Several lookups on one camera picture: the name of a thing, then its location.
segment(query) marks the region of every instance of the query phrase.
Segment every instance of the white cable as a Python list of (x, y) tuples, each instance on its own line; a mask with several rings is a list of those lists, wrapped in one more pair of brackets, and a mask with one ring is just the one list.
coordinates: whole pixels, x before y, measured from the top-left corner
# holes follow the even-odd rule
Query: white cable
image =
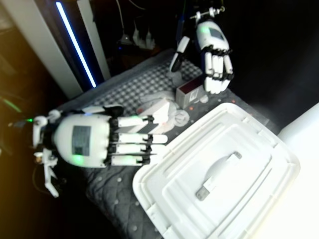
[(123, 23), (123, 18), (122, 18), (121, 6), (120, 6), (120, 3), (119, 3), (119, 0), (115, 0), (115, 1), (116, 1), (116, 3), (118, 4), (118, 7), (119, 7), (120, 18), (121, 18), (121, 24), (122, 24), (122, 29), (123, 29), (123, 33), (124, 33), (124, 23)]
[(134, 6), (136, 6), (137, 8), (141, 9), (141, 10), (146, 10), (146, 8), (142, 8), (142, 7), (138, 6), (138, 5), (136, 5), (134, 2), (132, 2), (132, 0), (129, 0), (129, 2), (131, 4), (133, 4)]

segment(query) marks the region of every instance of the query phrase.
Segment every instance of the white storage container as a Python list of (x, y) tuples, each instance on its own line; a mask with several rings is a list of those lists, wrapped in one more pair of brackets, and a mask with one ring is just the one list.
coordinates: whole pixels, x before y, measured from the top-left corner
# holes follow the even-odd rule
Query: white storage container
[(224, 103), (143, 166), (133, 190), (165, 239), (250, 238), (297, 177), (298, 159), (238, 106)]

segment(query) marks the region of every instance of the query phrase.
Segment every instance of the electrical wire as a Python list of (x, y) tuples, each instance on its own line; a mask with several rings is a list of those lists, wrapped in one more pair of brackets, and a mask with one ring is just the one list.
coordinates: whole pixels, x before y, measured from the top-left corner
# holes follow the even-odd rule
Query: electrical wire
[(36, 182), (35, 182), (35, 173), (36, 173), (36, 170), (37, 170), (38, 166), (39, 166), (39, 165), (36, 165), (36, 166), (34, 167), (33, 172), (32, 172), (32, 184), (33, 184), (34, 188), (36, 189), (36, 191), (39, 191), (40, 193), (44, 193), (44, 194), (47, 194), (47, 195), (51, 195), (49, 192), (40, 189), (40, 188), (37, 186)]
[(140, 6), (136, 5), (134, 2), (132, 2), (132, 0), (129, 0), (129, 2), (130, 2), (131, 4), (133, 4), (134, 6), (136, 6), (138, 9), (146, 10), (146, 8), (143, 8), (143, 7), (140, 7)]
[(122, 11), (121, 11), (121, 6), (120, 6), (120, 3), (119, 3), (119, 0), (115, 0), (118, 7), (119, 7), (119, 12), (120, 12), (120, 18), (121, 18), (121, 24), (122, 24), (122, 29), (123, 29), (123, 33), (124, 33), (124, 23), (123, 23), (123, 18), (122, 18)]

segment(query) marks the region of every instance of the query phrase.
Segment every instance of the white robotic hand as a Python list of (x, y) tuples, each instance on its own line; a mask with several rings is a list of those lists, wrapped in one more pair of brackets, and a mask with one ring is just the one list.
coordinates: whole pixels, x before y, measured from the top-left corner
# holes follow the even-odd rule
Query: white robotic hand
[(107, 165), (142, 166), (158, 163), (165, 150), (166, 135), (117, 133), (120, 127), (148, 123), (164, 123), (168, 120), (168, 107), (152, 116), (119, 117), (121, 106), (88, 107), (62, 117), (53, 110), (48, 117), (34, 119), (34, 155), (41, 157), (44, 165), (45, 187), (54, 197), (58, 192), (51, 183), (55, 177), (52, 168), (61, 156), (66, 162), (79, 167), (102, 168)]
[[(194, 17), (191, 17), (196, 19), (196, 45), (199, 46), (202, 54), (204, 88), (211, 94), (219, 94), (226, 90), (234, 78), (228, 41), (220, 27), (213, 21), (215, 15), (220, 12), (220, 9), (211, 7), (208, 12), (197, 12)], [(180, 69), (188, 43), (187, 36), (179, 42), (177, 52), (169, 66), (171, 72)]]

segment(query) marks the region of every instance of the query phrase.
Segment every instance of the green light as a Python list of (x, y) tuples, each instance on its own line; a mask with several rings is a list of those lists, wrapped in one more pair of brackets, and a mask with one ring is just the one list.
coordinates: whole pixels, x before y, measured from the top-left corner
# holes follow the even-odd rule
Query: green light
[(74, 163), (74, 164), (79, 165), (79, 166), (81, 166), (81, 165), (84, 163), (84, 157), (83, 157), (83, 155), (74, 154), (74, 155), (72, 156), (72, 160), (73, 160), (73, 163)]
[(14, 103), (12, 103), (11, 101), (8, 101), (6, 99), (3, 99), (3, 102), (5, 102), (8, 106), (10, 106), (11, 108), (13, 108), (15, 111), (17, 111), (18, 113), (21, 113), (22, 110), (19, 109), (18, 106), (16, 106)]
[(203, 32), (203, 33), (209, 33), (209, 28), (208, 27), (202, 27), (201, 29), (201, 32)]

